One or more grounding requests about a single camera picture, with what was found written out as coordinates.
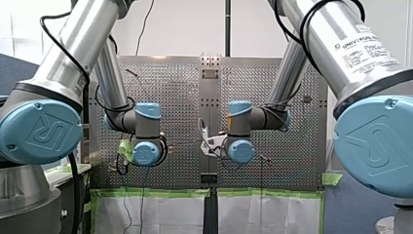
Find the pegboard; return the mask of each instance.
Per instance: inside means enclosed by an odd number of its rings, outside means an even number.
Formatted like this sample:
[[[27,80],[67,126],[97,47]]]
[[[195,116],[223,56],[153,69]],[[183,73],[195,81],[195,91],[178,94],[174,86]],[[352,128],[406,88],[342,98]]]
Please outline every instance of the pegboard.
[[[169,156],[151,168],[147,186],[153,188],[199,188],[197,118],[199,113],[199,58],[120,57],[119,65],[128,96],[136,101],[154,101],[161,105],[161,131],[166,133]],[[126,71],[129,69],[137,77]],[[93,187],[141,186],[146,169],[129,166],[127,176],[113,171],[121,133],[103,124],[104,113],[98,106],[98,147],[102,162],[94,169]]]
[[[247,99],[254,106],[267,101],[280,59],[223,58],[221,60],[221,128],[227,126],[228,102]],[[327,88],[310,67],[292,100],[288,132],[252,131],[256,155],[247,166],[218,162],[219,187],[273,187],[317,190],[325,162]],[[304,97],[311,98],[309,103]]]
[[[220,91],[220,111],[216,116],[209,116],[220,121],[219,126],[210,127],[226,128],[230,100],[249,99],[254,105],[264,103],[280,62],[279,58],[222,58],[218,66],[220,82],[216,83],[216,90]],[[128,95],[139,101],[156,101],[162,106],[161,130],[167,135],[171,154],[163,165],[151,169],[147,186],[199,188],[200,157],[206,157],[200,155],[197,129],[200,89],[206,89],[200,87],[201,59],[119,57],[119,63]],[[136,73],[137,78],[126,69]],[[217,186],[319,189],[325,160],[326,94],[325,83],[309,69],[293,100],[289,131],[252,133],[257,154],[271,158],[271,165],[263,163],[261,170],[259,158],[239,169],[228,161],[222,162],[224,165],[218,162]],[[311,97],[312,101],[304,103],[304,96]],[[127,176],[112,170],[121,134],[107,130],[102,121],[103,111],[96,105],[92,105],[92,113],[96,114],[91,115],[94,122],[91,124],[97,128],[96,136],[92,137],[97,137],[102,158],[94,168],[93,187],[141,186],[145,169],[131,166]]]

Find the silver arm segment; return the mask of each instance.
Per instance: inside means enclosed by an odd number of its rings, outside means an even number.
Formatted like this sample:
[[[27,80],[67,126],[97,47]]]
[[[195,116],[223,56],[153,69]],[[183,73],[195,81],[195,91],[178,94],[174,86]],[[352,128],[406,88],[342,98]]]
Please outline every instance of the silver arm segment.
[[[107,40],[104,44],[94,71],[107,107],[114,109],[128,107],[127,92],[119,69],[116,52],[110,40]]]
[[[307,57],[300,44],[291,40],[283,55],[267,103],[275,110],[286,111],[307,70]]]
[[[320,0],[279,0],[279,14],[300,30],[303,17]],[[350,105],[411,80],[403,67],[345,3],[328,2],[304,27],[306,45],[338,102],[338,118]]]
[[[79,1],[57,40],[90,73],[119,15],[114,1]],[[52,45],[34,77],[22,83],[53,90],[82,105],[85,79],[67,55]]]

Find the blue cover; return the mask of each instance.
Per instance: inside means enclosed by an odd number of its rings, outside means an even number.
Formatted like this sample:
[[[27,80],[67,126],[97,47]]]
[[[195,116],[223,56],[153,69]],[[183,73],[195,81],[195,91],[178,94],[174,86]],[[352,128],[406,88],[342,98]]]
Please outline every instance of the blue cover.
[[[413,98],[369,97],[338,119],[334,147],[356,180],[380,193],[413,198]]]
[[[233,100],[228,103],[228,111],[230,116],[241,115],[251,109],[251,102],[248,100]]]
[[[255,149],[248,140],[239,139],[230,145],[228,155],[238,164],[247,164],[255,156]]]
[[[82,137],[76,111],[57,100],[26,102],[0,121],[0,152],[20,164],[49,164],[66,157]]]
[[[134,108],[136,113],[149,119],[161,119],[161,106],[154,102],[140,102]]]
[[[159,157],[159,148],[152,142],[143,141],[134,147],[132,162],[141,167],[150,167],[158,161]]]

